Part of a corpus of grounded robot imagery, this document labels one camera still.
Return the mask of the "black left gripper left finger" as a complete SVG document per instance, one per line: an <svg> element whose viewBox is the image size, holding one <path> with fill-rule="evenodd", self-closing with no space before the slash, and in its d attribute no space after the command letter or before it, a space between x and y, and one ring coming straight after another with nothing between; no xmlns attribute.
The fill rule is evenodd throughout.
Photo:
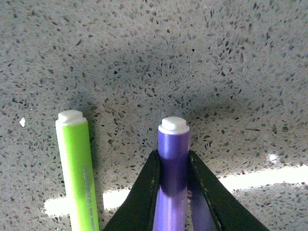
<svg viewBox="0 0 308 231"><path fill-rule="evenodd" d="M117 209L104 231L151 231L160 180L158 151L150 153L127 198Z"/></svg>

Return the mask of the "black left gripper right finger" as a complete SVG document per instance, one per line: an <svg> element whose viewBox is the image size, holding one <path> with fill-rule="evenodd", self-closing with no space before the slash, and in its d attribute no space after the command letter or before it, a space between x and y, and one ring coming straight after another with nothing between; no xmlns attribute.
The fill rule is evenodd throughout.
<svg viewBox="0 0 308 231"><path fill-rule="evenodd" d="M268 230L235 199L193 151L189 151L188 177L194 231Z"/></svg>

